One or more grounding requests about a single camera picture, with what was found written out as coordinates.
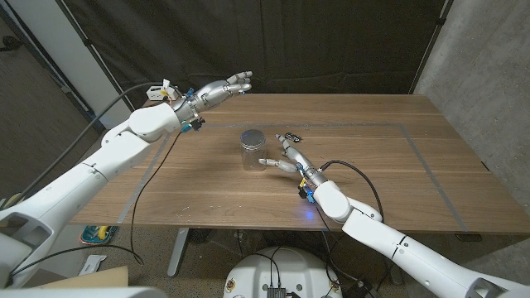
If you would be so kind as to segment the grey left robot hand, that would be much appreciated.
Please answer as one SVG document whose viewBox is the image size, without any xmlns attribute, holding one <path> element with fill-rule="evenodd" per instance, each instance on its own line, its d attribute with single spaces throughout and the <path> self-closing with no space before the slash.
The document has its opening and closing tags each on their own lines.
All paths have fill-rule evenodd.
<svg viewBox="0 0 530 298">
<path fill-rule="evenodd" d="M 189 97 L 180 99 L 173 105 L 173 110 L 181 125 L 179 130 L 198 120 L 201 112 L 216 108 L 226 99 L 245 94 L 252 88 L 252 76 L 252 71 L 233 74 L 227 79 L 213 81 Z"/>
</svg>

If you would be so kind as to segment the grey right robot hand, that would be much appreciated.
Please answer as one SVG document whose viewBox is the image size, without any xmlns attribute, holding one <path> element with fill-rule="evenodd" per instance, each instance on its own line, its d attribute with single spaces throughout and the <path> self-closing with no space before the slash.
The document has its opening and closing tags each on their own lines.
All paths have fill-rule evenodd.
<svg viewBox="0 0 530 298">
<path fill-rule="evenodd" d="M 285 172 L 298 172 L 313 186 L 318 187 L 328 179 L 319 172 L 311 161 L 295 148 L 284 136 L 276 134 L 275 138 L 282 144 L 284 156 L 289 161 L 260 158 L 258 162 L 265 166 L 275 166 Z"/>
</svg>

